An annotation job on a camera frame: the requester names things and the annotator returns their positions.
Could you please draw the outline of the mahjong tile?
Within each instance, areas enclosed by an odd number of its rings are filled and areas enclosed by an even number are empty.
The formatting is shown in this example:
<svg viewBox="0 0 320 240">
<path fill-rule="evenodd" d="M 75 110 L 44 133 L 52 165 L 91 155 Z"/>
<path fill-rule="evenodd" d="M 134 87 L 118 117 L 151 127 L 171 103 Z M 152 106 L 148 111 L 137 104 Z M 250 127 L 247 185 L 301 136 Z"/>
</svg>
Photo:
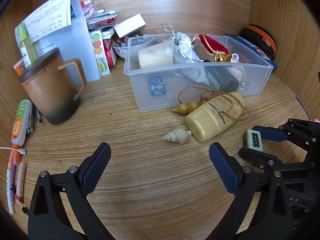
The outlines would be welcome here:
<svg viewBox="0 0 320 240">
<path fill-rule="evenodd" d="M 259 131 L 248 129 L 243 134 L 243 147 L 263 152 L 263 143 Z"/>
</svg>

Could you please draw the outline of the cream lotion bottle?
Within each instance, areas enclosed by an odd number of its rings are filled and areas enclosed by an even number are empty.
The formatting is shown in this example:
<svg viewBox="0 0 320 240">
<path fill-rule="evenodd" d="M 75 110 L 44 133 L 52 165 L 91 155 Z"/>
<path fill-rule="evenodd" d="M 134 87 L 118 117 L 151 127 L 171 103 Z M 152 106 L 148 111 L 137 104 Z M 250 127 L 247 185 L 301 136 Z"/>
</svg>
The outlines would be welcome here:
<svg viewBox="0 0 320 240">
<path fill-rule="evenodd" d="M 201 142 L 230 128 L 245 110 L 244 99 L 237 92 L 221 94 L 202 104 L 186 116 L 192 135 Z"/>
</svg>

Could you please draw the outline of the wooden gourd pendant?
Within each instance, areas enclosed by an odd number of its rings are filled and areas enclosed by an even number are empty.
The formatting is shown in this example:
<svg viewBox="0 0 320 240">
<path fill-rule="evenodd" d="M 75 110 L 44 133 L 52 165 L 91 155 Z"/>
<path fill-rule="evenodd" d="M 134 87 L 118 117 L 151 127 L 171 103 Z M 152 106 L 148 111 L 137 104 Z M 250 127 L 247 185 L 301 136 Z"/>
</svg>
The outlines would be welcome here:
<svg viewBox="0 0 320 240">
<path fill-rule="evenodd" d="M 188 103 L 182 102 L 180 100 L 180 97 L 184 92 L 187 91 L 187 89 L 192 88 L 195 90 L 200 90 L 202 93 L 200 95 L 200 100 L 199 101 L 190 101 Z M 212 100 L 213 98 L 221 96 L 223 99 L 229 102 L 231 105 L 227 110 L 218 110 L 218 115 L 219 116 L 227 116 L 233 121 L 244 121 L 245 118 L 236 118 L 235 116 L 231 115 L 231 110 L 234 105 L 232 99 L 238 103 L 238 105 L 242 108 L 243 111 L 246 111 L 248 116 L 249 116 L 249 111 L 248 109 L 244 106 L 244 104 L 233 94 L 227 93 L 227 92 L 215 92 L 213 90 L 207 89 L 207 88 L 202 88 L 202 87 L 197 87 L 197 86 L 187 86 L 184 89 L 182 89 L 179 94 L 178 94 L 178 101 L 179 105 L 176 107 L 172 108 L 171 111 L 173 113 L 177 113 L 179 115 L 188 115 L 191 112 L 193 112 L 195 109 L 203 105 L 204 103 L 207 103 L 209 100 Z"/>
</svg>

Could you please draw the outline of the white cloth drawstring bag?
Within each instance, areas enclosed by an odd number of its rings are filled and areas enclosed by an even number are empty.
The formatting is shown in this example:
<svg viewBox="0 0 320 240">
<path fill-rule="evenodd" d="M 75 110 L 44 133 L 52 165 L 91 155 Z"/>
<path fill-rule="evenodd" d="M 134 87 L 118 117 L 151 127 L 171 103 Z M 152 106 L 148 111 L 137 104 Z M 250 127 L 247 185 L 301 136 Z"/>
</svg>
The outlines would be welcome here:
<svg viewBox="0 0 320 240">
<path fill-rule="evenodd" d="M 191 67 L 182 68 L 182 74 L 196 83 L 204 84 L 205 73 L 204 66 L 202 65 L 203 61 L 193 50 L 190 37 L 184 33 L 174 32 L 170 24 L 161 23 L 161 26 L 166 32 L 172 33 L 169 41 L 171 42 L 174 52 L 174 64 L 192 64 Z"/>
</svg>

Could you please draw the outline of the clear plastic storage bin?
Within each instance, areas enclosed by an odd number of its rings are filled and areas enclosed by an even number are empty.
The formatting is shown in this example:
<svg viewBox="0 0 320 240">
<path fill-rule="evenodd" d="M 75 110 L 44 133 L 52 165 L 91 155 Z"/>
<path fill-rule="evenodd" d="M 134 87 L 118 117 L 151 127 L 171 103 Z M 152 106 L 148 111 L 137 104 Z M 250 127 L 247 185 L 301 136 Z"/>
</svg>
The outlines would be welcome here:
<svg viewBox="0 0 320 240">
<path fill-rule="evenodd" d="M 232 55 L 232 62 L 213 62 L 204 46 L 192 45 L 197 58 L 185 58 L 169 49 L 170 34 L 133 37 L 127 44 L 124 74 L 130 78 L 140 112 L 177 106 L 198 100 L 201 87 L 216 92 L 259 95 L 277 65 L 263 51 L 242 37 L 213 35 Z"/>
</svg>

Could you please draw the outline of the purple white pen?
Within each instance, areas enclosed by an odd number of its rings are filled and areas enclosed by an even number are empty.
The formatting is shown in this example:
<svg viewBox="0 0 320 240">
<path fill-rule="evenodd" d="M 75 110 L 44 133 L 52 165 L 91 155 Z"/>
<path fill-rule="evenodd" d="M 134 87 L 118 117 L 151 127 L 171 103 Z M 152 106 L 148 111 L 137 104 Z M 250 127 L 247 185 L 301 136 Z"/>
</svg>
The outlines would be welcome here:
<svg viewBox="0 0 320 240">
<path fill-rule="evenodd" d="M 14 204 L 15 204 L 15 171 L 16 166 L 8 162 L 7 167 L 7 204 L 10 214 L 14 215 Z"/>
</svg>

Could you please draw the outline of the wooden spiral shell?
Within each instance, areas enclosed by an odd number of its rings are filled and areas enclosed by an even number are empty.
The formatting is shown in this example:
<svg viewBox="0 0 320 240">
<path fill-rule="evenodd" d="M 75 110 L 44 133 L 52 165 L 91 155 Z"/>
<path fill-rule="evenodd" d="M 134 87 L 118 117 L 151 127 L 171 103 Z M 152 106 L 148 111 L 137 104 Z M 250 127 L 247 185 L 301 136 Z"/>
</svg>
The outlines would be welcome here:
<svg viewBox="0 0 320 240">
<path fill-rule="evenodd" d="M 182 128 L 177 128 L 174 131 L 171 131 L 163 135 L 162 140 L 179 144 L 185 144 L 189 141 L 191 135 L 191 131 L 187 131 Z"/>
</svg>

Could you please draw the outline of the black orange round case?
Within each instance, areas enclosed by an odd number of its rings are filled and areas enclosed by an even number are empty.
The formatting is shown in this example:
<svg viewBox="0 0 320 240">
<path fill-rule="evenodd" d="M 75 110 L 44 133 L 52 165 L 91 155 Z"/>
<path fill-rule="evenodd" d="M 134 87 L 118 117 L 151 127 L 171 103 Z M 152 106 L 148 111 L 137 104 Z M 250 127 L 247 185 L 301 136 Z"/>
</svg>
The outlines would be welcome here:
<svg viewBox="0 0 320 240">
<path fill-rule="evenodd" d="M 278 49 L 276 40 L 263 27 L 255 24 L 248 24 L 240 31 L 240 37 L 260 48 L 271 61 L 275 59 Z"/>
</svg>

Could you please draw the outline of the brown mug with lid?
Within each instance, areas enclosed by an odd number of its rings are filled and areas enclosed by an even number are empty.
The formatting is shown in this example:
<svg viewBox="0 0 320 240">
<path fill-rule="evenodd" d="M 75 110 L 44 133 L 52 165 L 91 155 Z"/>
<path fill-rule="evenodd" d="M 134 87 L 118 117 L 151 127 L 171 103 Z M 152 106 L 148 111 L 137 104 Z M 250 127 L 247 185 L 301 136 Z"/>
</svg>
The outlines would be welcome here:
<svg viewBox="0 0 320 240">
<path fill-rule="evenodd" d="M 64 61 L 55 48 L 27 67 L 19 82 L 47 121 L 57 125 L 78 109 L 86 77 L 78 58 Z"/>
</svg>

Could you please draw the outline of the fruit pattern box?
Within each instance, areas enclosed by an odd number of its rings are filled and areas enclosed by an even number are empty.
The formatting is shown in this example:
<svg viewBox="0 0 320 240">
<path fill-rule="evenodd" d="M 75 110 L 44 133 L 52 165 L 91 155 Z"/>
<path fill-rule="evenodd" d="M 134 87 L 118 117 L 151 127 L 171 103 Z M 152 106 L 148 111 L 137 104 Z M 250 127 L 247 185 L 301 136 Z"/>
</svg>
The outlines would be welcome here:
<svg viewBox="0 0 320 240">
<path fill-rule="evenodd" d="M 100 76 L 110 74 L 103 38 L 100 30 L 89 32 Z"/>
</svg>

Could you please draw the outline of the green cap spray bottle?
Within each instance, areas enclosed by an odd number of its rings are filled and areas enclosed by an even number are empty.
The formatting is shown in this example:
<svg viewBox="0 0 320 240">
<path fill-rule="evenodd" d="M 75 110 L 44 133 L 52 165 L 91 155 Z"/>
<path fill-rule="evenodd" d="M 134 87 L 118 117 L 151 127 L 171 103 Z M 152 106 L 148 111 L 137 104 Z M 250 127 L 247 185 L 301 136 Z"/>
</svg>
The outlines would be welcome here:
<svg viewBox="0 0 320 240">
<path fill-rule="evenodd" d="M 37 60 L 37 55 L 33 47 L 33 42 L 29 37 L 26 26 L 23 22 L 18 26 L 18 39 L 25 68 L 28 68 Z"/>
</svg>

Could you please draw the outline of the small clear glass bowl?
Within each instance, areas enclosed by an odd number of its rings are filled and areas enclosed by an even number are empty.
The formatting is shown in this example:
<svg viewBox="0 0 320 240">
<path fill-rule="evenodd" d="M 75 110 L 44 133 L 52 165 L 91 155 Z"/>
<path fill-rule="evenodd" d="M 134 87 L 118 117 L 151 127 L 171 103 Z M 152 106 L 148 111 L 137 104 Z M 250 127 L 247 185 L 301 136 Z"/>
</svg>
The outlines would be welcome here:
<svg viewBox="0 0 320 240">
<path fill-rule="evenodd" d="M 119 57 L 125 59 L 128 47 L 131 48 L 131 51 L 140 50 L 151 46 L 152 43 L 153 38 L 150 35 L 133 35 L 132 37 L 126 37 L 124 39 L 114 38 L 112 40 L 112 48 Z"/>
</svg>

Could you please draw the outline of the white pink cardboard box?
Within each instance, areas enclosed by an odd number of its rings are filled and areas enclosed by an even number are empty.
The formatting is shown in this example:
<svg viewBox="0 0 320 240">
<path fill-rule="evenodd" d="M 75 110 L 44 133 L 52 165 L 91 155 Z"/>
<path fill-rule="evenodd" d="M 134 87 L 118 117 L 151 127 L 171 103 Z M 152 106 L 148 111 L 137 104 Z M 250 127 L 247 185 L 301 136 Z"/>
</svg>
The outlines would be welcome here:
<svg viewBox="0 0 320 240">
<path fill-rule="evenodd" d="M 113 28 L 119 38 L 123 38 L 145 27 L 146 22 L 141 14 L 136 14 L 121 23 L 117 23 Z"/>
</svg>

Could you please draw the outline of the white folded paper stand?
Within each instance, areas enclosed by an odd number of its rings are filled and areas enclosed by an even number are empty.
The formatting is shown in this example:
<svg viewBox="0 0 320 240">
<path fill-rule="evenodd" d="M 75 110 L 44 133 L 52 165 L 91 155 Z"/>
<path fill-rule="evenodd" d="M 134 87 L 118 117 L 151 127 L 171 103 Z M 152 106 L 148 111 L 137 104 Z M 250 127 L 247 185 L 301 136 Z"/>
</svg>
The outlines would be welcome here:
<svg viewBox="0 0 320 240">
<path fill-rule="evenodd" d="M 99 80 L 92 41 L 79 0 L 48 0 L 23 21 L 38 57 L 59 48 L 64 61 L 78 58 L 88 82 Z"/>
</svg>

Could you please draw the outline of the pink snack packet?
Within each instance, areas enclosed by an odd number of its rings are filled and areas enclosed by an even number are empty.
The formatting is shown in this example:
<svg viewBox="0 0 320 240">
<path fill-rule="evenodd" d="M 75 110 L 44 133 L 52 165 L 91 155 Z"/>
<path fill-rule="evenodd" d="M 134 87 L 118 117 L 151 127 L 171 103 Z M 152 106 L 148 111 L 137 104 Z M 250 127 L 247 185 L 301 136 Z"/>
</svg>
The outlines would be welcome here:
<svg viewBox="0 0 320 240">
<path fill-rule="evenodd" d="M 98 14 L 97 5 L 91 0 L 83 0 L 80 2 L 82 12 L 86 20 L 96 18 Z"/>
</svg>

